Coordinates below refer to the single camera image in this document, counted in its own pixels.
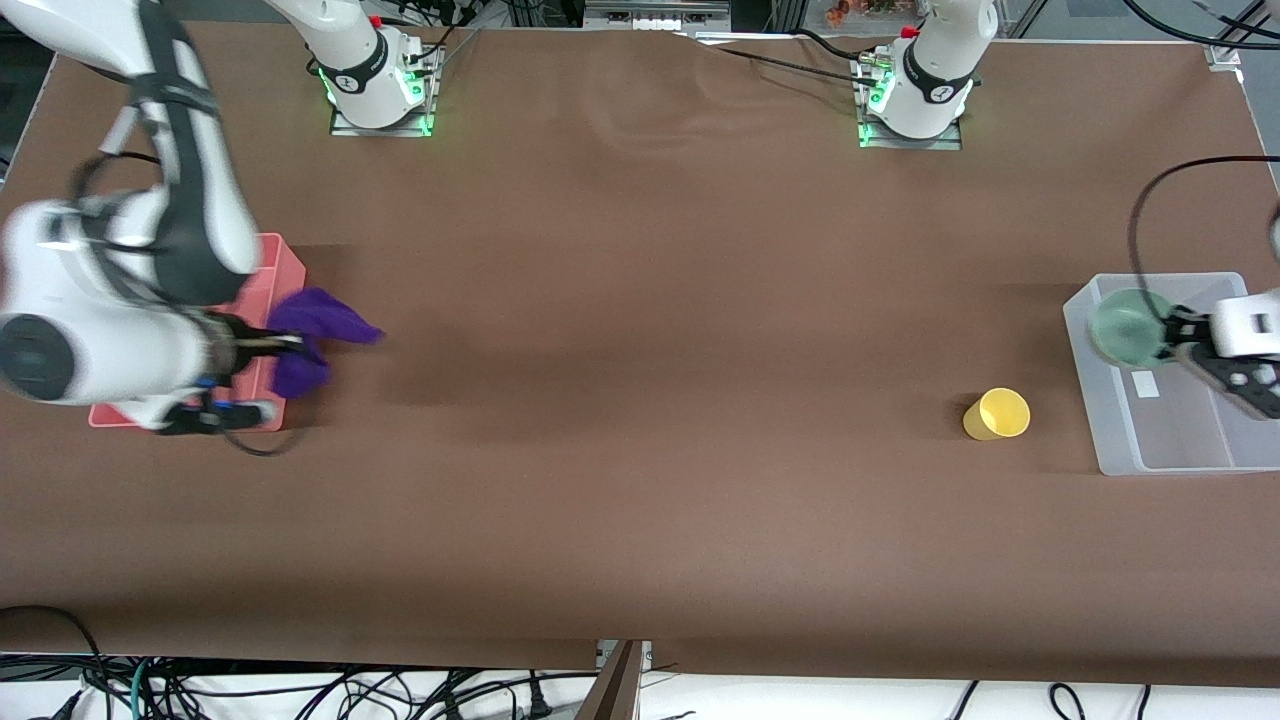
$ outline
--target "purple cloth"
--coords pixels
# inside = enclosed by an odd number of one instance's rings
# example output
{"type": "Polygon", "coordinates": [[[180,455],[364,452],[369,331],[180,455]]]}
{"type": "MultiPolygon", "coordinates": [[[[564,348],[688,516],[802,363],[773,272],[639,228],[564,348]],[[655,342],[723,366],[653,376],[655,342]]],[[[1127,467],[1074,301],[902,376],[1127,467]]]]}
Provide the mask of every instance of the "purple cloth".
{"type": "Polygon", "coordinates": [[[278,302],[266,318],[266,327],[280,333],[302,333],[302,342],[311,351],[287,352],[276,359],[271,392],[285,400],[329,382],[329,363],[320,354],[320,340],[372,345],[383,338],[383,331],[319,287],[305,287],[278,302]]]}

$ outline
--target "green bowl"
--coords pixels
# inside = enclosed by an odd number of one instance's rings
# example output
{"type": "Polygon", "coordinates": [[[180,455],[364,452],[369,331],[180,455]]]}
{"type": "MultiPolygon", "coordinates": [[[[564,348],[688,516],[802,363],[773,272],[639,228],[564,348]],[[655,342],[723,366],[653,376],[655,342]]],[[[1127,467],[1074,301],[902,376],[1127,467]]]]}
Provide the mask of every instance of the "green bowl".
{"type": "MultiPolygon", "coordinates": [[[[1165,324],[1151,314],[1139,288],[1120,290],[1106,296],[1093,310],[1089,337],[1093,348],[1112,365],[1158,368],[1169,363],[1165,324]]],[[[1164,297],[1149,293],[1161,318],[1174,309],[1164,297]]]]}

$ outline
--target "white label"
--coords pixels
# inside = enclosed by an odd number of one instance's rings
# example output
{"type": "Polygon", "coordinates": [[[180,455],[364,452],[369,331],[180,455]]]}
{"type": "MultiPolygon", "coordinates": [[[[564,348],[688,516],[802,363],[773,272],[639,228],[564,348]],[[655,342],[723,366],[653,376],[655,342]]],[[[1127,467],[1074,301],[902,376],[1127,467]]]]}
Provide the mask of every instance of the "white label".
{"type": "Polygon", "coordinates": [[[1138,392],[1138,397],[1160,397],[1160,389],[1156,388],[1156,374],[1151,370],[1133,373],[1133,389],[1138,392]]]}

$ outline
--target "teal cable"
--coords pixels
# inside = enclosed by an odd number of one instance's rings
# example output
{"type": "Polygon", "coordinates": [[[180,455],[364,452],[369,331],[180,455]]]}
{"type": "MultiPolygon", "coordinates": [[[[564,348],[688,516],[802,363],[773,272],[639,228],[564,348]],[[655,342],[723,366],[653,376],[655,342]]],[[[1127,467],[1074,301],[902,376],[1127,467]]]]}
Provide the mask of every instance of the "teal cable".
{"type": "Polygon", "coordinates": [[[129,710],[133,711],[133,720],[142,720],[142,714],[138,712],[138,694],[142,692],[142,671],[147,669],[147,662],[150,660],[146,659],[138,662],[138,669],[133,671],[133,682],[129,683],[129,710]]]}

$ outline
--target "yellow cup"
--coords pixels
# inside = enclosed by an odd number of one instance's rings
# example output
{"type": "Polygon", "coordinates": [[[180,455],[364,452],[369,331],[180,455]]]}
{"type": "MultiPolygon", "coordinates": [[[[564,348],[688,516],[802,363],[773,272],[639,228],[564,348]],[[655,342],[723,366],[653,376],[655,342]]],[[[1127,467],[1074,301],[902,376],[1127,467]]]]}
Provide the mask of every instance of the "yellow cup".
{"type": "Polygon", "coordinates": [[[1032,409],[1023,396],[997,387],[982,393],[964,414],[964,432],[973,439],[1018,437],[1032,421],[1032,409]]]}

